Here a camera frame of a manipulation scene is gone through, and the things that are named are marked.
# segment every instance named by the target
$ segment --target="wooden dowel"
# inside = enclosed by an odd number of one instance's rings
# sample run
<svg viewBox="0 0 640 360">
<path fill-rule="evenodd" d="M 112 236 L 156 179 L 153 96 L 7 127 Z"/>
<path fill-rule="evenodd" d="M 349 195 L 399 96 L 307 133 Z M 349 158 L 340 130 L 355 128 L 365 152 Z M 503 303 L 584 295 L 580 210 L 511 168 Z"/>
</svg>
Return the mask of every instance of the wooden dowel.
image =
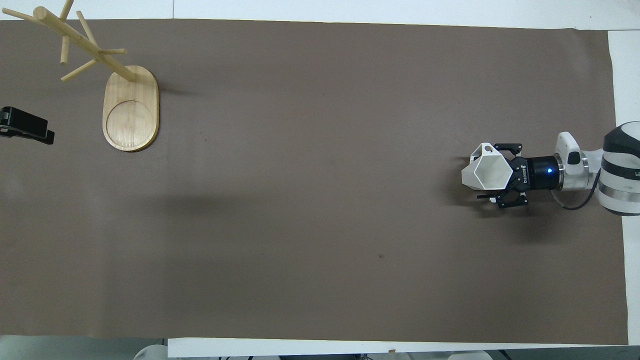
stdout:
<svg viewBox="0 0 640 360">
<path fill-rule="evenodd" d="M 60 52 L 60 65 L 66 65 L 69 60 L 69 36 L 62 35 L 62 52 Z"/>
<path fill-rule="evenodd" d="M 62 8 L 62 12 L 60 13 L 60 20 L 67 21 L 67 16 L 69 15 L 69 11 L 71 11 L 71 5 L 73 4 L 74 0 L 67 0 Z"/>
<path fill-rule="evenodd" d="M 62 20 L 52 14 L 49 10 L 43 8 L 42 6 L 39 6 L 35 10 L 33 10 L 33 16 L 60 35 L 68 35 L 69 39 L 75 45 L 89 53 L 95 59 L 99 59 L 101 62 L 107 65 L 109 69 L 113 70 L 113 72 L 122 76 L 127 81 L 136 80 L 136 75 L 131 70 L 124 67 L 124 65 L 118 62 L 118 60 L 114 59 L 114 57 L 112 57 L 111 55 L 100 54 L 101 49 L 97 45 L 90 42 L 87 38 L 82 36 L 82 34 L 77 32 L 67 23 L 62 22 Z"/>
<path fill-rule="evenodd" d="M 60 78 L 62 81 L 69 81 L 71 79 L 73 79 L 74 77 L 80 75 L 80 73 L 86 71 L 87 69 L 89 69 L 90 67 L 94 66 L 95 64 L 98 63 L 98 60 L 96 59 L 91 59 L 89 60 L 88 63 L 80 66 L 79 68 L 77 68 L 76 70 L 73 70 L 72 72 L 68 73 L 67 75 L 64 75 L 62 78 Z"/>
<path fill-rule="evenodd" d="M 7 15 L 11 15 L 13 17 L 17 17 L 18 19 L 28 20 L 31 22 L 35 22 L 36 24 L 44 25 L 40 21 L 38 21 L 38 19 L 34 18 L 33 16 L 27 15 L 25 13 L 19 13 L 7 8 L 2 8 L 2 12 Z"/>
<path fill-rule="evenodd" d="M 100 54 L 126 54 L 127 49 L 107 49 L 107 50 L 100 50 L 99 53 Z"/>
<path fill-rule="evenodd" d="M 78 19 L 80 19 L 80 24 L 82 24 L 82 27 L 84 28 L 84 32 L 86 33 L 86 37 L 89 38 L 90 42 L 93 42 L 95 45 L 98 45 L 97 42 L 95 42 L 95 38 L 93 37 L 93 33 L 91 32 L 91 29 L 89 28 L 89 24 L 86 23 L 86 20 L 84 19 L 84 16 L 82 15 L 82 12 L 80 10 L 76 11 L 76 15 L 78 15 Z"/>
</svg>

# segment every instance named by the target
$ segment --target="white table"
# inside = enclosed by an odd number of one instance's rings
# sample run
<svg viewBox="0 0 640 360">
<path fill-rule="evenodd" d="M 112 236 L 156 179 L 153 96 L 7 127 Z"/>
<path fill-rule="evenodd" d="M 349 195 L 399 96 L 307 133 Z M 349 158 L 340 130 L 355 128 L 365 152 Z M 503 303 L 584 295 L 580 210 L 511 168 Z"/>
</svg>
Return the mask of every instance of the white table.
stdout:
<svg viewBox="0 0 640 360">
<path fill-rule="evenodd" d="M 6 0 L 4 7 L 56 12 L 64 0 Z M 77 0 L 87 19 L 238 19 L 609 30 L 616 123 L 640 120 L 640 1 L 627 0 Z M 1 20 L 13 19 L 0 14 Z M 640 218 L 624 218 L 629 345 L 640 345 Z M 169 339 L 171 357 L 432 352 L 588 346 L 517 343 Z"/>
</svg>

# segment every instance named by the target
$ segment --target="wooden base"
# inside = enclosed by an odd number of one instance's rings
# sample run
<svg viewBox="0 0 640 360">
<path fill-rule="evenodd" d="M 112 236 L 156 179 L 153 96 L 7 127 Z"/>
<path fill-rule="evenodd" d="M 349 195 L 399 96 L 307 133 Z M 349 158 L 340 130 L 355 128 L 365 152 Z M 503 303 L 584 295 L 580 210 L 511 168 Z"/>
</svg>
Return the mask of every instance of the wooden base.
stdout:
<svg viewBox="0 0 640 360">
<path fill-rule="evenodd" d="M 127 81 L 113 73 L 107 81 L 102 109 L 102 132 L 118 150 L 140 151 L 156 138 L 160 125 L 156 78 L 140 66 L 127 66 L 136 75 Z"/>
</svg>

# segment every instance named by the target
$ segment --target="black button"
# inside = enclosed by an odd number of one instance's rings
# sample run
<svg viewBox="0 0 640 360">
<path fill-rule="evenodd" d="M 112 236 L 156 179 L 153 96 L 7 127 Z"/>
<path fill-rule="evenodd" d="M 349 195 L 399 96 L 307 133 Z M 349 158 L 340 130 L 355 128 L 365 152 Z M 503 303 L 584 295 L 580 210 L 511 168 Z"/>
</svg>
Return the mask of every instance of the black button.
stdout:
<svg viewBox="0 0 640 360">
<path fill-rule="evenodd" d="M 578 165 L 580 163 L 580 153 L 577 151 L 572 151 L 569 153 L 568 163 L 569 165 Z"/>
</svg>

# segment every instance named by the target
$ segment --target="cable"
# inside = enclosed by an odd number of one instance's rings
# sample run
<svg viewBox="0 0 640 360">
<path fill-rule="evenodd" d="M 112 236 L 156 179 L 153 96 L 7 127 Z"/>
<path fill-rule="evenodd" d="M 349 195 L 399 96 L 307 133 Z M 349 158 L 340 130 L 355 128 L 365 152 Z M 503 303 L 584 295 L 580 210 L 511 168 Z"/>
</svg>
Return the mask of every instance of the cable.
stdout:
<svg viewBox="0 0 640 360">
<path fill-rule="evenodd" d="M 598 170 L 598 173 L 596 174 L 596 177 L 595 177 L 595 179 L 593 180 L 593 186 L 591 187 L 591 191 L 589 192 L 589 196 L 587 196 L 587 199 L 586 199 L 582 204 L 580 204 L 580 205 L 578 205 L 578 206 L 575 206 L 575 207 L 573 207 L 573 208 L 570 208 L 570 207 L 568 207 L 568 206 L 565 206 L 565 205 L 560 201 L 560 199 L 558 199 L 558 198 L 557 198 L 556 193 L 555 193 L 553 190 L 551 190 L 551 196 L 553 196 L 553 197 L 554 197 L 554 200 L 555 200 L 558 204 L 560 204 L 560 206 L 562 206 L 562 208 L 563 208 L 563 209 L 565 209 L 565 210 L 572 210 L 572 211 L 573 211 L 573 210 L 582 209 L 582 207 L 583 207 L 583 206 L 585 206 L 585 205 L 589 202 L 589 200 L 591 200 L 591 197 L 593 196 L 593 193 L 596 191 L 596 187 L 598 186 L 598 180 L 600 180 L 600 171 L 601 171 L 601 170 Z"/>
<path fill-rule="evenodd" d="M 509 354 L 507 354 L 506 351 L 504 350 L 498 350 L 498 351 L 504 356 L 505 359 L 512 360 L 511 356 L 509 356 Z"/>
</svg>

